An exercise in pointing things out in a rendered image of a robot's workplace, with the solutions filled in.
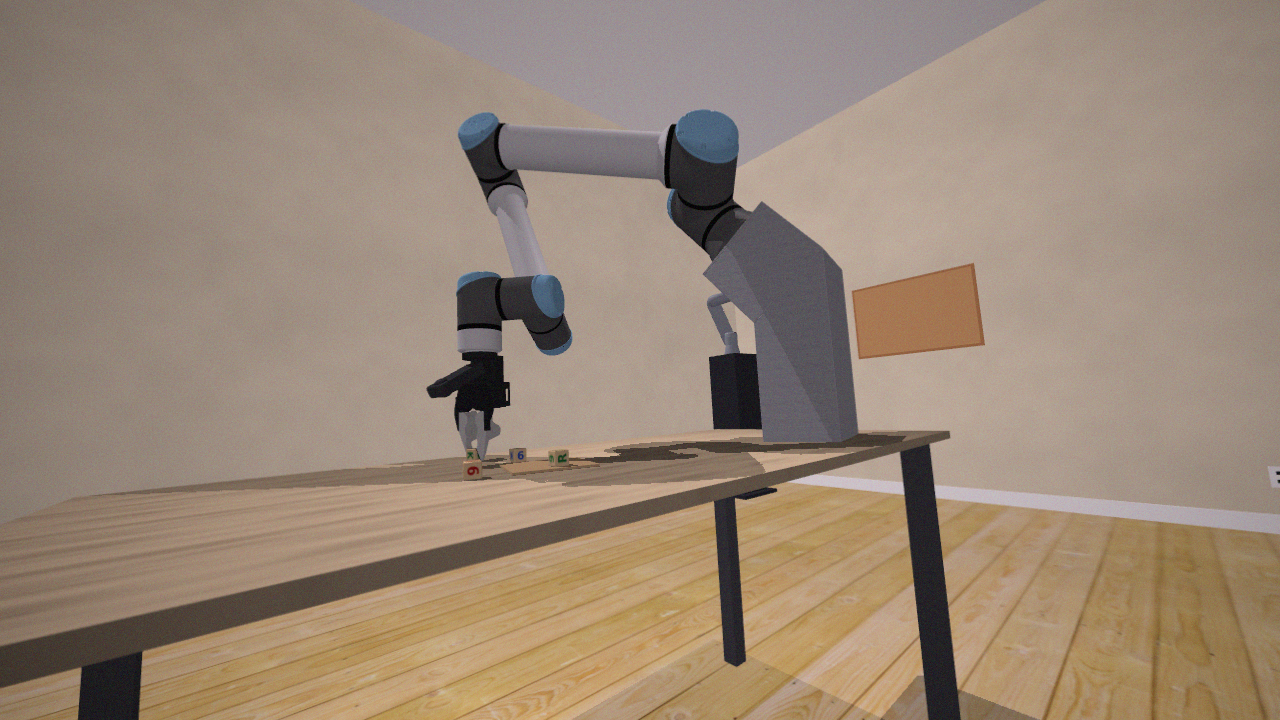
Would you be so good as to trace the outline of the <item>tan square mat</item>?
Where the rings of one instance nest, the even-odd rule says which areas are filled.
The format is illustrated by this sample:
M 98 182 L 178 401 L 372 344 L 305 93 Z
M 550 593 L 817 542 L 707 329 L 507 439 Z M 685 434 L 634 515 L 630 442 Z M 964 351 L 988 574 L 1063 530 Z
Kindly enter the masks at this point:
M 591 461 L 588 461 L 588 460 L 584 460 L 584 459 L 580 459 L 580 457 L 570 457 L 570 465 L 561 466 L 561 468 L 549 466 L 548 460 L 538 460 L 538 461 L 529 461 L 529 462 L 507 462 L 507 464 L 499 464 L 499 468 L 502 468 L 503 470 L 508 471 L 512 477 L 515 477 L 515 475 L 524 475 L 524 474 L 532 474 L 532 473 L 541 473 L 541 471 L 561 471 L 561 470 L 570 470 L 570 469 L 579 469 L 579 468 L 596 468 L 596 466 L 600 466 L 600 464 L 599 462 L 591 462 Z

